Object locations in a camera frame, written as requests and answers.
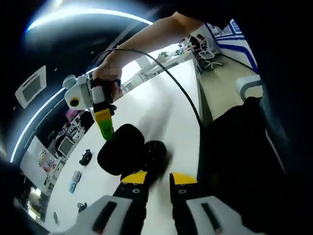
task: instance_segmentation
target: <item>blue stripe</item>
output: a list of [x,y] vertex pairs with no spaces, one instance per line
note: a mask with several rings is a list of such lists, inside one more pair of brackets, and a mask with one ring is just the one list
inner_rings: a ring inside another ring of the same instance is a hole
[[244,36],[244,35],[242,33],[237,33],[237,34],[234,34],[234,35],[218,36],[218,37],[216,37],[216,39],[226,38],[226,37],[235,37],[235,36]]
[[229,24],[229,28],[230,28],[230,31],[232,32],[232,34],[236,35],[236,32],[235,32],[233,25],[231,23]]
[[245,37],[236,37],[233,36],[231,38],[218,38],[216,41],[226,41],[226,40],[246,40]]
[[247,56],[251,66],[252,66],[252,70],[255,71],[256,73],[259,73],[258,67],[255,64],[254,59],[253,59],[252,55],[250,54],[250,52],[248,51],[247,48],[242,47],[242,46],[224,45],[224,44],[218,44],[218,46],[220,48],[224,48],[224,49],[228,49],[228,50],[240,51],[240,52],[244,53]]
[[209,28],[209,26],[205,23],[204,24],[205,27],[207,28],[207,30],[210,32],[213,40],[215,41],[215,43],[220,47],[220,48],[224,48],[224,49],[229,49],[229,50],[235,50],[235,51],[239,51],[239,52],[242,52],[246,55],[246,57],[248,58],[248,61],[250,62],[251,66],[252,66],[252,70],[255,71],[256,73],[259,73],[259,70],[258,70],[258,67],[257,65],[255,64],[254,62],[254,59],[252,57],[252,55],[250,54],[250,52],[248,51],[247,48],[245,47],[241,47],[241,46],[234,46],[234,45],[223,45],[223,44],[219,44],[218,43],[218,40],[219,41],[222,41],[222,37],[219,37],[219,38],[215,38],[213,32],[211,31],[211,29]]

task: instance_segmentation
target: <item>floor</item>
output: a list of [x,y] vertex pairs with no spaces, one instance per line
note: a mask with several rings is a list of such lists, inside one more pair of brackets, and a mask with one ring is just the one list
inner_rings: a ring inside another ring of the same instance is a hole
[[[216,61],[221,62],[223,66],[216,65],[213,70],[205,70],[202,76],[202,86],[208,105],[210,107],[213,119],[224,114],[228,109],[243,104],[235,89],[236,80],[240,77],[255,75],[256,73],[247,67],[220,56]],[[261,97],[262,87],[250,88],[246,96]]]

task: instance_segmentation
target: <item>small object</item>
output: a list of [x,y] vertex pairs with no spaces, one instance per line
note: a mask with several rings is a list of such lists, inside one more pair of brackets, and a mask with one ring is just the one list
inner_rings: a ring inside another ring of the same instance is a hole
[[74,172],[72,179],[75,183],[78,183],[81,177],[82,177],[82,173],[77,170]]
[[145,161],[141,170],[147,171],[145,184],[151,187],[159,178],[161,178],[170,162],[170,155],[167,155],[167,149],[161,141],[148,141],[144,144],[143,153]]
[[53,219],[56,224],[59,224],[59,218],[56,212],[53,213]]
[[75,188],[76,188],[76,182],[72,181],[72,183],[69,186],[69,192],[74,193]]
[[78,213],[79,212],[82,212],[84,209],[86,209],[86,207],[87,207],[87,203],[85,202],[85,203],[77,203],[77,207],[78,207]]
[[79,160],[79,164],[82,166],[88,165],[92,157],[92,153],[90,149],[86,149],[86,152],[83,154],[83,157],[81,160]]

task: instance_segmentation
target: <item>hand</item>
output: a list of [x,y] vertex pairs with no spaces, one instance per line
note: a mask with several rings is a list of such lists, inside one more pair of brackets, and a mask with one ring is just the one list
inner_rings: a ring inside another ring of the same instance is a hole
[[[95,71],[92,72],[92,77],[101,78],[102,80],[115,81],[121,79],[122,69],[116,64],[104,61]],[[114,82],[111,87],[113,100],[116,101],[123,96],[122,89]]]

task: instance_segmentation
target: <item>air vent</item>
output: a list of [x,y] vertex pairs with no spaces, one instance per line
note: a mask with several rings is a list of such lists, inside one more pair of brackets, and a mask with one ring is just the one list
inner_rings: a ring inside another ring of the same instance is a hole
[[45,66],[32,74],[15,92],[16,99],[25,109],[29,103],[46,87]]

